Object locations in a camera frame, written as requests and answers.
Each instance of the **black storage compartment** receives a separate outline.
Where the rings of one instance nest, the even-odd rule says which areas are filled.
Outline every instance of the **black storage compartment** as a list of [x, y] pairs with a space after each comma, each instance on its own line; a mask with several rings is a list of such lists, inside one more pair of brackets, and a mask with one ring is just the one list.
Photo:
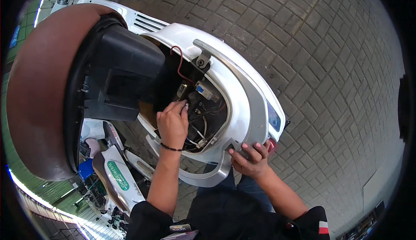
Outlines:
[[147, 39], [122, 26], [104, 30], [89, 60], [86, 118], [133, 121], [138, 100], [148, 97], [164, 71], [165, 56]]

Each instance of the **green sticker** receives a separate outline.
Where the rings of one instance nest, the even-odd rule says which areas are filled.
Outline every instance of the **green sticker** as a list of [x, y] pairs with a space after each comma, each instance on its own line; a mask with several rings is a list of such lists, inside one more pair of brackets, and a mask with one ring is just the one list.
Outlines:
[[113, 175], [114, 179], [119, 184], [120, 188], [123, 191], [127, 191], [130, 188], [130, 186], [128, 185], [126, 179], [124, 178], [124, 176], [120, 172], [116, 163], [113, 162], [113, 161], [109, 161], [109, 162], [107, 162], [107, 167], [110, 169], [111, 174]]

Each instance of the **red and white flag patch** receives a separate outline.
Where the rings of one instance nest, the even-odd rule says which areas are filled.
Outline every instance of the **red and white flag patch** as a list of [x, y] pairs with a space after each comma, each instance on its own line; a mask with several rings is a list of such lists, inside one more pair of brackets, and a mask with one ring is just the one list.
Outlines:
[[328, 222], [319, 221], [319, 234], [320, 235], [329, 234]]

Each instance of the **jeans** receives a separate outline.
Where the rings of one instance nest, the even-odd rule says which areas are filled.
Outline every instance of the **jeans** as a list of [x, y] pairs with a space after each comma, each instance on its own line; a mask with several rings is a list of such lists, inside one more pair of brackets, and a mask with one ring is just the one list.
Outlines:
[[[214, 164], [207, 164], [204, 169], [204, 173], [208, 173], [216, 168], [216, 165]], [[253, 180], [251, 177], [248, 177], [246, 175], [241, 176], [241, 180], [236, 186], [234, 181], [234, 175], [232, 173], [232, 169], [230, 170], [228, 176], [221, 181], [218, 185], [212, 187], [212, 188], [203, 188], [199, 187], [196, 191], [196, 195], [205, 194], [210, 191], [214, 190], [220, 190], [220, 189], [227, 189], [227, 190], [238, 190], [243, 191], [252, 197], [256, 198], [264, 207], [264, 209], [268, 212], [272, 211], [272, 203], [270, 203], [269, 198], [267, 197], [266, 193], [260, 188], [260, 186], [257, 184], [255, 180]]]

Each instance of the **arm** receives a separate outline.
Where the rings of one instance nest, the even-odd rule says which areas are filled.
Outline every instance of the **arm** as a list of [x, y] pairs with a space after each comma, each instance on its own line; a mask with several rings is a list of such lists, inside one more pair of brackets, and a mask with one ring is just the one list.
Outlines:
[[[182, 149], [188, 134], [186, 100], [172, 102], [156, 115], [162, 142], [171, 148]], [[161, 148], [147, 201], [160, 211], [174, 215], [178, 198], [180, 151]]]
[[308, 211], [300, 197], [286, 185], [267, 163], [270, 141], [264, 145], [255, 143], [254, 146], [242, 144], [249, 159], [239, 152], [230, 149], [231, 163], [236, 171], [252, 177], [263, 189], [276, 211], [290, 219], [295, 219]]

